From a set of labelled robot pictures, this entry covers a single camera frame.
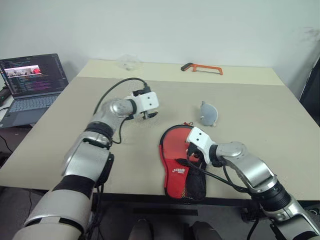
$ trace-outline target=black cable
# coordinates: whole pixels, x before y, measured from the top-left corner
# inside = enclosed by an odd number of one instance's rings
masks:
[[[222,169],[223,169],[223,172],[224,172],[224,175],[225,175],[226,179],[229,181],[229,183],[231,183],[231,186],[232,186],[236,191],[238,191],[238,192],[240,192],[240,193],[248,193],[248,192],[249,192],[248,188],[241,187],[241,186],[237,186],[237,185],[235,185],[235,184],[232,182],[231,178],[229,177],[229,174],[228,174],[228,172],[227,172],[227,169],[226,169],[226,166],[225,166],[225,165],[222,166]]]
[[[8,109],[8,108],[9,108],[9,107],[6,106],[6,107],[4,107],[4,108],[1,108],[0,111],[5,110],[5,109]]]
[[[126,119],[123,119],[123,121],[121,122],[120,127],[119,127],[119,141],[113,141],[113,140],[112,140],[112,142],[113,142],[114,144],[120,144],[120,143],[122,142],[122,139],[121,139],[121,128],[122,128],[122,125],[124,124],[125,120],[126,120]]]
[[[242,193],[248,193],[248,192],[249,192],[248,189],[246,189],[246,188],[244,188],[244,187],[234,185],[233,183],[230,183],[228,180],[225,180],[225,179],[223,179],[222,177],[219,177],[218,175],[215,175],[215,174],[213,174],[213,173],[211,173],[211,172],[209,172],[209,171],[203,170],[203,169],[195,166],[195,165],[190,161],[190,156],[189,156],[188,154],[186,155],[186,161],[188,162],[188,164],[189,164],[190,167],[192,167],[192,168],[194,168],[194,169],[197,169],[198,171],[200,171],[200,172],[202,172],[202,173],[204,173],[204,174],[206,174],[206,175],[208,175],[208,176],[210,176],[210,177],[212,177],[212,178],[215,178],[215,179],[217,179],[217,180],[219,180],[219,181],[221,181],[221,182],[223,182],[223,183],[225,183],[225,184],[227,184],[227,185],[229,185],[229,186],[231,186],[231,187],[236,186],[237,188],[239,188],[239,189],[242,190]]]
[[[254,232],[254,230],[256,229],[258,223],[259,223],[259,218],[257,217],[257,218],[255,219],[255,222],[254,222],[254,224],[252,225],[249,233],[248,233],[248,236],[246,237],[246,240],[250,240],[251,235],[252,235],[252,233]]]
[[[94,109],[94,111],[93,111],[93,114],[95,114],[95,113],[98,111],[98,108],[99,108],[101,102],[103,101],[103,99],[105,98],[105,96],[107,96],[108,93],[110,93],[115,87],[119,86],[120,84],[122,84],[122,83],[124,83],[124,82],[126,82],[126,81],[130,81],[130,80],[137,80],[137,81],[143,82],[143,84],[144,84],[145,87],[148,86],[147,83],[146,83],[144,80],[142,80],[141,78],[137,78],[137,77],[130,77],[130,78],[126,78],[126,79],[123,79],[123,80],[121,80],[121,81],[118,81],[115,85],[113,85],[112,87],[110,87],[110,88],[108,89],[108,91],[106,91],[106,92],[102,95],[102,97],[100,98],[99,102],[98,102],[97,105],[95,106],[95,109]]]
[[[10,149],[10,147],[8,146],[8,143],[7,143],[7,141],[5,140],[5,138],[4,138],[3,136],[1,136],[1,135],[0,135],[0,138],[2,138],[2,139],[4,140],[4,143],[5,143],[5,145],[6,145],[6,148],[7,148],[11,153],[13,153],[14,151],[12,151],[12,150]]]
[[[96,240],[99,240],[99,236],[100,236],[100,234],[99,234],[99,227],[98,227],[98,229],[96,231]]]
[[[101,232],[101,230],[100,230],[100,226],[98,226],[98,233],[100,234],[102,240],[105,240],[105,238],[104,238],[104,236],[102,235],[102,232]]]
[[[95,209],[95,214],[93,217],[93,220],[91,221],[91,224],[89,225],[87,231],[86,231],[86,239],[90,240],[92,238],[93,232],[96,227],[99,227],[101,220],[103,218],[103,215],[101,214],[101,205],[102,205],[102,194],[104,192],[104,185],[101,185],[101,189],[99,187],[96,188],[97,191],[97,204]]]
[[[30,191],[29,191],[29,201],[30,201],[30,207],[29,207],[29,210],[28,210],[28,215],[25,217],[24,223],[26,222],[27,218],[29,217],[30,211],[31,211],[31,207],[32,207],[32,200],[31,200],[31,192]]]

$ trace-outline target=black mesh pocket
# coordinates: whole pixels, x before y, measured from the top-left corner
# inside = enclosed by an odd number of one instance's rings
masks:
[[[207,164],[204,161],[194,163],[195,166],[205,170]],[[206,175],[198,169],[190,167],[185,181],[186,197],[194,201],[201,201],[207,194]]]

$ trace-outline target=table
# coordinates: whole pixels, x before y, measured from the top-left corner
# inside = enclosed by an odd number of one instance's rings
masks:
[[[127,71],[114,61],[90,60],[0,169],[0,185],[54,187],[61,179],[65,153],[85,129],[100,96],[119,79],[141,77],[158,95],[159,114],[123,125],[123,144],[111,148],[115,162],[105,192],[163,195],[160,137],[173,125],[194,122],[217,143],[246,144],[298,200],[320,199],[319,127],[271,68],[222,67],[224,75],[219,75],[182,72],[180,67],[143,63],[140,69]],[[139,82],[122,84],[108,97],[125,97],[140,87]],[[200,125],[202,100],[217,108],[216,127]],[[222,176],[220,168],[208,169]],[[207,178],[207,197],[245,200],[250,196]]]

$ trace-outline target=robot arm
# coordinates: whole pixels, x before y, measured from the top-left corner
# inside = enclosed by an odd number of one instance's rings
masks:
[[[249,153],[244,144],[236,141],[216,144],[197,127],[191,130],[187,142],[190,143],[188,154],[196,149],[203,154],[207,164],[229,166],[236,171],[251,198],[261,205],[272,221],[271,228],[277,239],[320,239],[318,226],[297,200],[287,193],[266,163]]]
[[[112,138],[123,120],[144,119],[159,106],[149,87],[102,105],[65,156],[62,180],[47,192],[14,240],[78,240],[88,227],[94,187],[103,185],[113,163]]]

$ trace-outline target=laptop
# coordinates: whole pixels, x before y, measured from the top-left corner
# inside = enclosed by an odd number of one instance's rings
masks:
[[[2,59],[0,73],[14,98],[0,128],[35,124],[68,85],[56,53]]]

